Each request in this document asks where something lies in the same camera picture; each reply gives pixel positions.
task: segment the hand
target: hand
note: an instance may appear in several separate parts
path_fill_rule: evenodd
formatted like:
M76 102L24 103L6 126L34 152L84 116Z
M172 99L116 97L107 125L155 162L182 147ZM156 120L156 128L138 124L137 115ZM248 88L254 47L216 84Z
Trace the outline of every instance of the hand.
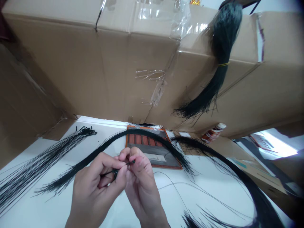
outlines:
M100 174L107 173L112 168L120 169L115 181L113 173L100 178ZM66 228L99 227L126 186L126 172L125 162L104 152L90 166L80 170L74 181L72 207Z
M170 227L149 159L137 147L125 148L115 158L125 162L135 160L128 166L125 191L141 227Z

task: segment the black hair extension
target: black hair extension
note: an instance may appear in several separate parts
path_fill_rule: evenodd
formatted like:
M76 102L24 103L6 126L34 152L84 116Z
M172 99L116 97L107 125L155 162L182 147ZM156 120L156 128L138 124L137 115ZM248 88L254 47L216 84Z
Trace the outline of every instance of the black hair extension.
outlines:
M161 173L161 174L163 174L163 175L165 175L165 176L168 177L168 175L166 175L165 173L162 173L162 172L157 171L157 172L155 172L154 174L156 174L156 173ZM191 186L191 187L193 187L193 188L195 188L195 189L197 189L197 190L199 190L199 191L201 191L201 192L207 194L208 196L210 196L211 198L215 199L215 200L218 201L220 204L222 204L223 206L225 206L227 209L229 209L232 213L234 213L234 214L237 215L238 217L242 218L241 216L239 216L239 214L240 214L240 215L243 215L243 216L245 216L245 217L251 218L251 217L249 217L249 216L247 216L247 215L244 215L243 213L241 213L241 212L239 212L239 211L233 209L232 207L226 205L226 204L223 203L222 201L218 200L218 199L215 198L213 195L211 195L211 194L209 194L208 192L206 192L204 189L202 189L200 186L198 186L196 183L194 183L194 182L191 181L191 180L190 180L190 181L191 181L195 186L194 186L194 185L191 185L191 184L188 184L188 183L185 183L185 182L176 182L176 183L173 183L172 180L171 180L169 177L168 177L168 179L171 181L171 184L166 185L166 186L164 186L164 187L161 187L161 188L159 188L158 190L161 190L161 189L163 189L163 188L165 188L165 187L168 187L168 186L170 186L170 185L173 185L173 186L175 187L176 184L185 184L185 185ZM183 220L185 221L187 227L188 227L188 228L189 228L189 227L209 228L209 227L207 227L207 226L204 224L204 222L203 222L201 219L200 219L200 222L199 222L199 221L197 221L197 220L194 218L194 216L192 215L192 213L191 213L191 212L188 210L188 208L186 207L186 205L185 205L185 203L184 203L184 201L183 201L183 199L182 199L182 197L181 197L181 195L180 195L180 193L178 192L178 190L177 190L176 187L175 187L175 189L176 189L178 195L180 196L180 199L182 200L182 202L183 202L183 204L184 204L184 206L185 206L185 208L186 208L186 210L184 211L184 216L182 216L182 217L183 217ZM205 216L205 217L206 217L206 219L209 220L209 222L211 222L211 223L214 223L212 220L217 220L217 218L214 217L210 212L209 212L209 216ZM228 225L228 224L226 224L226 223L221 222L220 220L218 220L218 221L219 221L218 224L220 224L220 223L221 223L221 225L224 224L224 226L226 226L226 227L234 227L234 228L237 228L237 227L238 227L238 226L231 226L231 225ZM256 227L258 227L258 220L257 220L256 218L253 219L253 222L251 223L251 225L246 226L246 227L250 227L250 228L256 228Z
M193 176L194 172L191 169L190 162L186 159L183 152L180 152L175 148L172 143L168 142L161 136L154 134L150 131L143 130L143 129L128 129L125 131L122 131L118 134L115 134L108 140L104 141L96 150L94 150L90 155L88 155L85 159L80 161L78 164L70 167L64 174L60 175L60 177L53 182L47 184L43 188L41 188L39 191L37 191L38 194L42 194L45 192L55 192L55 195L60 194L66 187L73 181L75 175L78 171L89 165L90 162L94 160L94 158L97 157L97 155L101 152L103 152L108 146L110 146L116 139L119 139L122 136L128 135L128 134L136 134L136 135L144 135L149 138L154 139L157 142L160 142L163 144L163 146L168 149L171 154L179 161L179 163L182 165L184 170L190 175Z
M92 128L83 127L55 143L44 152L28 160L13 173L0 181L0 214L37 181L65 154L86 137L97 134Z
M214 19L212 47L218 61L218 68L203 91L194 100L181 105L174 112L183 118L195 118L209 111L212 101L216 106L216 98L221 89L228 69L230 52L235 42L242 21L242 5L228 3L224 5Z
M227 158L225 158L224 156L222 156L221 154L219 154L212 148L208 147L203 142L200 142L199 140L179 136L179 137L172 138L171 141L187 145L187 147L189 147L189 148L197 149L209 158L211 158L211 156L214 156L214 157L220 159L232 170L231 173L234 172L238 176L238 178L247 187L247 189L253 199L255 208L256 208L256 212L257 212L256 219L257 219L259 225L256 225L255 221L254 221L253 225L260 226L261 228L283 228L284 227L279 216L277 215L276 211L274 210L273 206L271 205L269 200L266 198L264 193L259 189L259 187L255 184L255 182L245 172L243 172L241 169L239 169L235 164L233 164ZM217 224L220 224L220 225L223 225L226 227L235 227L235 226L230 226L228 224L225 224L225 223L219 221L214 216L212 216L210 213L204 212L203 215Z

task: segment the red and white bottle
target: red and white bottle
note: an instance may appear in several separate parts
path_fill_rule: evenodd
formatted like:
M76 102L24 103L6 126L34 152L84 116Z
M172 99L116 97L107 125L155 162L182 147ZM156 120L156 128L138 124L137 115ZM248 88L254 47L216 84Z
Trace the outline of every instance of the red and white bottle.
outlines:
M224 128L226 127L225 124L223 123L219 123L218 125L216 125L214 128L210 129L209 131L207 131L203 136L202 136L202 140L205 143L212 143L214 140L216 140L217 137L219 137L219 135L221 134L221 131L224 130Z

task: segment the brown cardboard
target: brown cardboard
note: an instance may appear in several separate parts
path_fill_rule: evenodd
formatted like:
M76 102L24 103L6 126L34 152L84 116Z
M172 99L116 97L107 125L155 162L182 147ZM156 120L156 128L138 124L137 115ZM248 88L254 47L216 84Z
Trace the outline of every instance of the brown cardboard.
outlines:
M47 131L43 135L43 138L59 141L75 122L76 120L74 119L62 119L49 131Z
M237 138L303 119L301 15L265 12L260 23L265 36L264 62L218 96L218 110L203 114L195 126L189 121L178 126L179 130L203 132L222 122L227 128L221 135Z
M173 131L174 135L180 136L178 131ZM191 138L201 140L200 134L189 133ZM240 148L236 143L232 140L219 136L214 142L208 144L209 147L214 149L219 154L223 155L224 157L231 157L241 160L247 160L248 162L256 162L255 158L250 156L246 151ZM182 150L186 155L200 155L204 156L203 154L198 154L197 151L191 150L183 145L181 145Z
M26 69L0 45L0 168L61 118Z
M255 178L268 184L272 188L275 188L278 191L287 194L280 179L273 177L268 172L265 172L264 170L260 169L261 165L258 161L248 163L244 160L235 159L234 162L241 170L250 174L250 176L254 176Z
M303 119L301 18L272 12L244 15L217 110L197 122L172 115L201 92L217 65L210 36L201 33L217 11L191 5L192 27L179 40L175 10L174 1L9 0L2 13L29 54L33 78L71 115L200 133L223 122L229 138ZM143 79L142 71L160 73Z
M292 155L285 158L279 158L273 160L274 163L280 170L282 170L287 176L289 176L295 183L304 189L304 150L298 151L298 154Z
M271 176L257 161L234 161L291 219L296 219L300 203L290 197L281 181Z

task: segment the yellow rubber band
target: yellow rubber band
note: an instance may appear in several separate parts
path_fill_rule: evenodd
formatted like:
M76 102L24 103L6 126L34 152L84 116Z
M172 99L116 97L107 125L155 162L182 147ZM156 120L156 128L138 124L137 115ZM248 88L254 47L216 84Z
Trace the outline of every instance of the yellow rubber band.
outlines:
M225 66L228 66L228 65L229 65L229 63L230 63L230 62L223 63L223 64L219 64L218 66L219 66L219 67L221 67L221 66L222 66L222 67L225 67Z

